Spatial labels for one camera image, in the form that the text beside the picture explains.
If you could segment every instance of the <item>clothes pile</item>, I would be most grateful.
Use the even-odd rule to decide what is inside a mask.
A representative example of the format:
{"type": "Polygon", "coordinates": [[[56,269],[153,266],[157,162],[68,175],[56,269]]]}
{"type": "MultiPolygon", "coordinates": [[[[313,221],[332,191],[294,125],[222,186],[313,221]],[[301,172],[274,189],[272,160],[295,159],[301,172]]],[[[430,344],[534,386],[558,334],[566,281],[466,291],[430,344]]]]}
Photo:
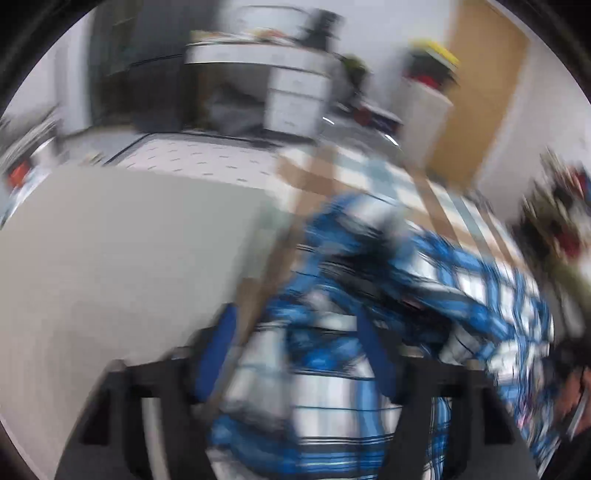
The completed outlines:
{"type": "MultiPolygon", "coordinates": [[[[369,194],[336,197],[298,249],[213,423],[220,480],[377,477],[402,407],[362,348],[365,322],[443,362],[480,360],[543,470],[557,446],[541,366],[553,324],[531,277],[501,272],[369,194]]],[[[441,477],[449,419],[450,399],[434,399],[425,478],[441,477]]]]}
{"type": "Polygon", "coordinates": [[[548,254],[575,260],[591,242],[591,179],[582,166],[565,165],[549,149],[541,162],[545,179],[535,181],[523,201],[522,229],[532,232],[540,260],[548,254]]]}

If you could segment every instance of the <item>plaid shirt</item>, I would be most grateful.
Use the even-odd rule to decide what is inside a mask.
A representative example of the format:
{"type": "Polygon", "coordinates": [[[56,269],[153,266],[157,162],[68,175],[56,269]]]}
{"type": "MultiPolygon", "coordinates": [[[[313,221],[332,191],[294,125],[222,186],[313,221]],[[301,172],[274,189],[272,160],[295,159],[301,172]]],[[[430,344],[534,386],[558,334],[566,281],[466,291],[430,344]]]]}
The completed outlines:
{"type": "MultiPolygon", "coordinates": [[[[359,322],[445,362],[483,361],[538,465],[549,460],[556,437],[539,364],[552,322],[535,282],[403,225],[397,203],[363,194],[337,197],[309,222],[213,424],[218,478],[377,477],[402,407],[384,395],[384,366],[370,365],[359,322]]],[[[440,478],[450,412],[434,399],[425,478],[440,478]]]]}

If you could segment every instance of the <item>red object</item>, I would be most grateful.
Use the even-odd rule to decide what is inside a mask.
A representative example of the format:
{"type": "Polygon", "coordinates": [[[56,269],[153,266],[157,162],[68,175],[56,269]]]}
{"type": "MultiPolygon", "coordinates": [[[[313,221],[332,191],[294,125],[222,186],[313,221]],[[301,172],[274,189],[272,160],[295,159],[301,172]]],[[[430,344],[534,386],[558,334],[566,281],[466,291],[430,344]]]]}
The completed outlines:
{"type": "Polygon", "coordinates": [[[368,108],[363,106],[354,111],[353,118],[359,125],[365,126],[368,125],[371,120],[371,112],[368,108]]]}
{"type": "Polygon", "coordinates": [[[581,254],[581,242],[573,235],[560,232],[556,235],[556,240],[558,240],[560,248],[564,251],[564,254],[571,260],[578,258],[581,254]]]}
{"type": "Polygon", "coordinates": [[[439,90],[441,85],[439,85],[432,77],[429,75],[418,75],[413,80],[417,82],[424,83],[428,87],[431,87],[434,90],[439,90]]]}
{"type": "Polygon", "coordinates": [[[575,171],[574,176],[577,179],[577,182],[579,182],[584,197],[585,192],[587,191],[587,174],[584,171],[575,171]]]}
{"type": "Polygon", "coordinates": [[[31,167],[26,161],[22,162],[18,167],[10,172],[8,176],[8,183],[13,189],[21,188],[24,184],[25,176],[31,170],[31,167]]]}

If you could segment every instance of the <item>desk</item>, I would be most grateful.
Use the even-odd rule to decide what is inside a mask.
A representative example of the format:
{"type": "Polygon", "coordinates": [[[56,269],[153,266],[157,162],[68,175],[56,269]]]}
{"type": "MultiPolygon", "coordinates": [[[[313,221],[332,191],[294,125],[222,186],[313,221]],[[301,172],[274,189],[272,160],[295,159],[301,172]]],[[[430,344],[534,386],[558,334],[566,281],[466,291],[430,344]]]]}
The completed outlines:
{"type": "Polygon", "coordinates": [[[313,137],[330,95],[333,57],[323,51],[263,43],[197,43],[185,63],[242,63],[271,67],[264,127],[313,137]]]}

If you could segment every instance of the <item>floor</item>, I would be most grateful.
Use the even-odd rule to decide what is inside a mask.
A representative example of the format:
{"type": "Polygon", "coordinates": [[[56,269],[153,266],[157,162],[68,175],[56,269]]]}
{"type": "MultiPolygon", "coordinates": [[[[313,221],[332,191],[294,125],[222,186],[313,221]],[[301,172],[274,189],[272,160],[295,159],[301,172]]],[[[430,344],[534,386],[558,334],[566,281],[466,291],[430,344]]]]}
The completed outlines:
{"type": "Polygon", "coordinates": [[[275,154],[234,141],[173,134],[146,137],[110,164],[264,189],[275,154]]]}
{"type": "Polygon", "coordinates": [[[96,155],[109,159],[144,135],[128,126],[90,128],[64,140],[64,159],[73,163],[84,163],[96,155]]]}

